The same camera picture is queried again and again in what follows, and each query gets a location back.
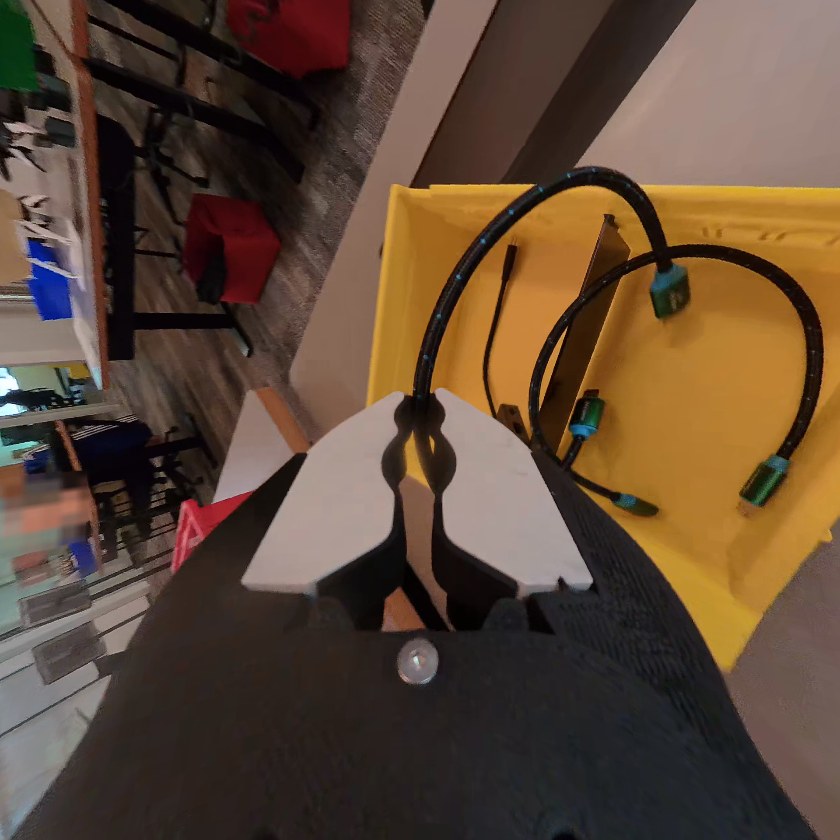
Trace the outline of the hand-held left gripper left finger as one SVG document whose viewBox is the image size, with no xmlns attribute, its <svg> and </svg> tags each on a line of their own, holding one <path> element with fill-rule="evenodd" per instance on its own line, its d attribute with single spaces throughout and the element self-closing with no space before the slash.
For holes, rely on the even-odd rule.
<svg viewBox="0 0 840 840">
<path fill-rule="evenodd" d="M 403 398 L 387 395 L 311 448 L 241 579 L 245 588 L 315 595 L 331 574 L 383 545 L 396 503 L 382 457 Z"/>
</svg>

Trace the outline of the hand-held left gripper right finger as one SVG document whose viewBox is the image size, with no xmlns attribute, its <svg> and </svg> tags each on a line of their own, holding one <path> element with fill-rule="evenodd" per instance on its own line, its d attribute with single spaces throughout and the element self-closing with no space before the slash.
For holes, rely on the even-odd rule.
<svg viewBox="0 0 840 840">
<path fill-rule="evenodd" d="M 442 495 L 443 531 L 454 546 L 514 583 L 517 595 L 584 592 L 592 574 L 532 452 L 498 420 L 439 388 L 440 431 L 455 453 Z"/>
</svg>

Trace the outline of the red plastic bin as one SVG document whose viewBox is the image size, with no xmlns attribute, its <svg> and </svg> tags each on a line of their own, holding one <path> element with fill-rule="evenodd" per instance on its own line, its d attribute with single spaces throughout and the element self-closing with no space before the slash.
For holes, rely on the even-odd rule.
<svg viewBox="0 0 840 840">
<path fill-rule="evenodd" d="M 205 506 L 199 506 L 193 499 L 185 500 L 181 505 L 175 532 L 171 573 L 175 574 L 194 549 L 252 493 L 249 491 Z"/>
</svg>

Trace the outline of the yellow plastic bin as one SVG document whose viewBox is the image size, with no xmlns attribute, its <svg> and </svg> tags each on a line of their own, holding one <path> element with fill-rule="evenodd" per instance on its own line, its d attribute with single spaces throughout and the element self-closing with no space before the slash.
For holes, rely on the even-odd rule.
<svg viewBox="0 0 840 840">
<path fill-rule="evenodd" d="M 654 268 L 621 280 L 581 389 L 605 416 L 579 459 L 583 476 L 659 506 L 635 518 L 596 503 L 656 562 L 723 671 L 838 519 L 839 193 L 836 188 L 647 185 L 670 245 L 741 249 L 786 271 L 819 316 L 822 387 L 787 477 L 761 508 L 739 508 L 754 469 L 788 433 L 802 397 L 805 343 L 792 305 L 767 280 L 716 260 L 684 259 L 691 300 L 656 319 Z M 460 299 L 437 357 L 444 387 L 489 414 L 481 358 L 506 244 L 519 253 L 490 364 L 498 403 L 525 403 L 552 326 L 577 298 L 605 215 L 630 256 L 648 241 L 628 205 L 603 189 L 556 196 L 504 234 Z"/>
</svg>

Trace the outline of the black bin divider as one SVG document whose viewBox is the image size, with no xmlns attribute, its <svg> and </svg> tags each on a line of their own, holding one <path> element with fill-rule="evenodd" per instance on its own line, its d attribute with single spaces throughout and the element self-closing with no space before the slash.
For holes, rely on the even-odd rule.
<svg viewBox="0 0 840 840">
<path fill-rule="evenodd" d="M 599 277 L 625 262 L 630 253 L 615 216 L 606 213 L 580 292 L 587 291 Z M 563 334 L 556 361 L 547 370 L 539 420 L 554 452 L 560 448 L 567 430 L 615 294 L 616 286 L 604 290 L 573 320 Z"/>
</svg>

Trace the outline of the red tote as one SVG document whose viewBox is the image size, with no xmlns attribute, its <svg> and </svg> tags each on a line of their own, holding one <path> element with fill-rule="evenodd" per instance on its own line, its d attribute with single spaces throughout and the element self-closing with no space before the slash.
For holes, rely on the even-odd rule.
<svg viewBox="0 0 840 840">
<path fill-rule="evenodd" d="M 227 1 L 226 23 L 243 51 L 299 80 L 350 62 L 349 1 Z"/>
<path fill-rule="evenodd" d="M 258 304 L 279 252 L 280 240 L 258 202 L 192 196 L 182 272 L 200 299 Z"/>
</svg>

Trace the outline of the blue plastic bin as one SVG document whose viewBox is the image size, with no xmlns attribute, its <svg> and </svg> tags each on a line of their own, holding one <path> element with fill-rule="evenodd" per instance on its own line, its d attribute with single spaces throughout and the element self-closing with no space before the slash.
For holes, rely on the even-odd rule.
<svg viewBox="0 0 840 840">
<path fill-rule="evenodd" d="M 27 256 L 26 286 L 41 320 L 71 320 L 70 279 L 74 276 L 60 264 L 55 250 L 37 239 L 27 240 Z"/>
</svg>

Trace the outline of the wooden desk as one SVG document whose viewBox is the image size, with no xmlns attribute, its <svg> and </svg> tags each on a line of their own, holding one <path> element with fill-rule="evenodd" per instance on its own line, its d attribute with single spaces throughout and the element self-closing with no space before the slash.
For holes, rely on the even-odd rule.
<svg viewBox="0 0 840 840">
<path fill-rule="evenodd" d="M 209 32 L 189 24 L 183 18 L 174 15 L 153 2 L 107 2 L 123 11 L 143 25 L 173 38 L 179 45 L 219 64 L 234 60 L 236 48 Z M 254 346 L 246 331 L 236 319 L 233 309 L 226 302 L 218 304 L 221 312 L 182 313 L 182 312 L 137 312 L 134 310 L 134 243 L 126 248 L 117 249 L 117 293 L 115 312 L 109 311 L 108 284 L 104 267 L 105 258 L 110 255 L 107 248 L 108 236 L 104 232 L 101 215 L 101 187 L 99 177 L 100 143 L 98 141 L 98 111 L 94 101 L 93 85 L 98 80 L 107 86 L 134 98 L 142 100 L 164 111 L 179 113 L 195 123 L 202 123 L 221 130 L 234 137 L 246 140 L 268 150 L 295 184 L 300 184 L 305 171 L 303 163 L 294 153 L 266 126 L 240 117 L 215 105 L 186 93 L 184 90 L 167 87 L 162 83 L 138 75 L 137 73 L 114 65 L 103 59 L 90 58 L 89 24 L 91 17 L 87 2 L 63 2 L 69 15 L 71 47 L 67 47 L 57 35 L 59 45 L 69 59 L 74 80 L 77 85 L 76 115 L 79 118 L 77 128 L 78 150 L 81 154 L 79 176 L 77 179 L 78 195 L 85 210 L 85 219 L 89 231 L 81 236 L 85 255 L 91 258 L 88 309 L 92 316 L 92 350 L 94 356 L 87 357 L 87 366 L 91 373 L 95 366 L 101 383 L 101 389 L 109 387 L 109 363 L 111 361 L 130 361 L 134 353 L 134 335 L 138 331 L 164 330 L 219 330 L 231 334 L 237 346 L 246 358 L 254 353 Z M 315 125 L 319 119 L 319 110 L 314 105 L 300 82 L 286 77 L 270 68 L 264 62 L 246 54 L 239 69 L 243 76 L 256 81 L 263 87 L 273 90 L 292 102 L 309 108 L 310 123 Z"/>
</svg>

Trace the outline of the green plastic bin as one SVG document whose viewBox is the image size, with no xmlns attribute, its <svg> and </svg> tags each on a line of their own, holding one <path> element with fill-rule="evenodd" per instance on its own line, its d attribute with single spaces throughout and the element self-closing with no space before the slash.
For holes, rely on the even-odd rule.
<svg viewBox="0 0 840 840">
<path fill-rule="evenodd" d="M 18 1 L 1 1 L 1 88 L 18 92 L 39 89 L 35 32 Z"/>
</svg>

